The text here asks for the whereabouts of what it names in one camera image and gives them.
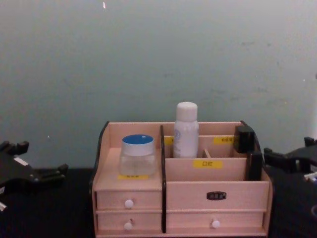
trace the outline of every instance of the small drawer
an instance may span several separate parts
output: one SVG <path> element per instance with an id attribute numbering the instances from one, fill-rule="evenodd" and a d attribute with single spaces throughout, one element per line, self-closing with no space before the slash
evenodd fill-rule
<path id="1" fill-rule="evenodd" d="M 98 191 L 97 209 L 161 209 L 160 191 Z"/>
<path id="2" fill-rule="evenodd" d="M 198 181 L 167 182 L 168 210 L 258 210 L 266 211 L 269 182 Z M 214 199 L 208 194 L 216 192 Z"/>
<path id="3" fill-rule="evenodd" d="M 161 213 L 98 213 L 99 230 L 160 230 Z"/>
<path id="4" fill-rule="evenodd" d="M 263 213 L 172 213 L 167 214 L 167 228 L 241 228 L 261 227 Z"/>

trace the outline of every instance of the compartment divider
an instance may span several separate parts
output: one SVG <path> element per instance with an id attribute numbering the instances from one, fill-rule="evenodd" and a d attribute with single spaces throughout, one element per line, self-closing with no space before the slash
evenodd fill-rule
<path id="1" fill-rule="evenodd" d="M 162 168 L 162 219 L 161 229 L 166 233 L 166 171 L 165 171 L 165 144 L 164 127 L 160 126 L 160 145 L 161 145 L 161 168 Z"/>
<path id="2" fill-rule="evenodd" d="M 208 159 L 211 158 L 208 149 L 204 149 L 204 151 L 203 151 L 203 158 L 208 158 Z"/>

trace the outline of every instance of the black object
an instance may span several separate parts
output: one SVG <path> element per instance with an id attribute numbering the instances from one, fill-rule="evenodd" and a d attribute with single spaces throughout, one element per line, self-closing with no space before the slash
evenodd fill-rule
<path id="1" fill-rule="evenodd" d="M 227 193 L 225 192 L 209 192 L 207 193 L 207 199 L 212 201 L 225 200 L 227 198 Z"/>
<path id="2" fill-rule="evenodd" d="M 165 171 L 165 143 L 164 127 L 160 126 L 161 166 L 162 166 L 162 232 L 166 233 L 166 171 Z"/>
<path id="3" fill-rule="evenodd" d="M 259 151 L 247 154 L 246 181 L 261 181 L 263 155 Z"/>
<path id="4" fill-rule="evenodd" d="M 245 122 L 235 127 L 234 149 L 247 154 L 246 181 L 260 181 L 262 175 L 263 155 L 254 130 Z"/>
<path id="5" fill-rule="evenodd" d="M 234 148 L 238 153 L 244 154 L 254 151 L 255 133 L 248 125 L 235 127 Z"/>
<path id="6" fill-rule="evenodd" d="M 264 148 L 265 163 L 287 173 L 311 173 L 311 165 L 317 166 L 317 141 L 311 137 L 305 137 L 304 142 L 305 147 L 287 154 L 276 153 L 269 148 Z"/>
<path id="7" fill-rule="evenodd" d="M 29 142 L 17 145 L 8 141 L 0 144 L 0 189 L 1 196 L 22 192 L 36 193 L 39 190 L 60 186 L 65 180 L 68 165 L 64 164 L 56 170 L 38 173 L 17 155 L 28 151 Z"/>

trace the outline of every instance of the black clamp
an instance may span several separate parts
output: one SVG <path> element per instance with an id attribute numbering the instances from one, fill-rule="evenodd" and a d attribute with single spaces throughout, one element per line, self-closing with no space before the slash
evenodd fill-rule
<path id="1" fill-rule="evenodd" d="M 304 138 L 305 147 L 287 154 L 264 149 L 264 161 L 267 165 L 280 168 L 287 173 L 311 173 L 311 166 L 317 166 L 317 140 Z"/>
<path id="2" fill-rule="evenodd" d="M 55 170 L 41 173 L 34 170 L 18 155 L 27 153 L 29 142 L 16 145 L 5 141 L 0 144 L 0 196 L 10 193 L 36 193 L 40 190 L 61 186 L 66 178 L 68 165 L 64 164 Z M 0 211 L 6 206 L 0 203 Z"/>

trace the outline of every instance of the white bottle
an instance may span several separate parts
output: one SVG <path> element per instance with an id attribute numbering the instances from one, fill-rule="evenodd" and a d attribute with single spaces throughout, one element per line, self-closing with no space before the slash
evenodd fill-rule
<path id="1" fill-rule="evenodd" d="M 177 105 L 174 125 L 174 158 L 196 158 L 198 152 L 199 124 L 198 107 L 195 103 Z"/>

